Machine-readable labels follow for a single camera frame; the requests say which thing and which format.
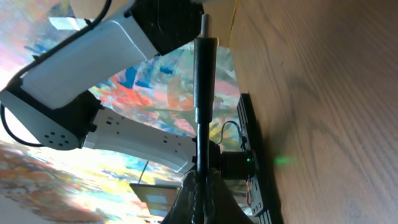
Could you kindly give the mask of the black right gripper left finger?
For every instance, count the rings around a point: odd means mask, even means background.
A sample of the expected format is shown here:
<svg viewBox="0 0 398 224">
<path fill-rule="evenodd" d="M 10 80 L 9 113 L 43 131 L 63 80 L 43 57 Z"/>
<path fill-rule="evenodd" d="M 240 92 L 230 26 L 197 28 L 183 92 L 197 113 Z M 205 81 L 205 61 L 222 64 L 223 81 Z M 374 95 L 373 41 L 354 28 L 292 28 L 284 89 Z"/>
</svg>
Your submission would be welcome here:
<svg viewBox="0 0 398 224">
<path fill-rule="evenodd" d="M 177 198 L 161 224 L 192 224 L 197 192 L 196 180 L 196 170 L 190 170 L 184 175 Z"/>
</svg>

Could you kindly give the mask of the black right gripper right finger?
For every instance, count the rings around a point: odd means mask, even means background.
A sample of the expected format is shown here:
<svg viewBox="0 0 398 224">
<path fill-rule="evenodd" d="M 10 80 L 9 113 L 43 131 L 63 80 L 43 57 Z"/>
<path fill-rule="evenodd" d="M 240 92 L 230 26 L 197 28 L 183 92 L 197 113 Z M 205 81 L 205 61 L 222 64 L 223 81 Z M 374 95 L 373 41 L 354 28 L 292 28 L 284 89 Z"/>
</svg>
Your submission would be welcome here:
<svg viewBox="0 0 398 224">
<path fill-rule="evenodd" d="M 206 178 L 206 224 L 253 224 L 216 169 Z"/>
</svg>

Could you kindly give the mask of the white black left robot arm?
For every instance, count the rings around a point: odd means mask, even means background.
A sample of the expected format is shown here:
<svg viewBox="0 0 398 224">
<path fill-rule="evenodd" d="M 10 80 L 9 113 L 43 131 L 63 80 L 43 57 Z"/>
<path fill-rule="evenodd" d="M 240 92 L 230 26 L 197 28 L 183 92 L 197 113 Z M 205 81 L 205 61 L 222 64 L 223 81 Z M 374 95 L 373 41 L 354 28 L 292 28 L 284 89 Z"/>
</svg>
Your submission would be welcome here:
<svg viewBox="0 0 398 224">
<path fill-rule="evenodd" d="M 238 152 L 222 152 L 210 138 L 215 116 L 216 50 L 201 1 L 134 1 L 97 18 L 48 52 L 35 56 L 1 91 L 10 111 L 36 138 L 58 151 L 82 147 L 140 157 L 175 172 L 196 168 L 200 177 L 217 170 L 225 179 L 256 173 L 247 139 Z M 93 87 L 122 71 L 136 71 L 185 44 L 193 44 L 192 84 L 183 100 L 197 127 L 194 137 L 163 131 L 106 106 Z"/>
</svg>

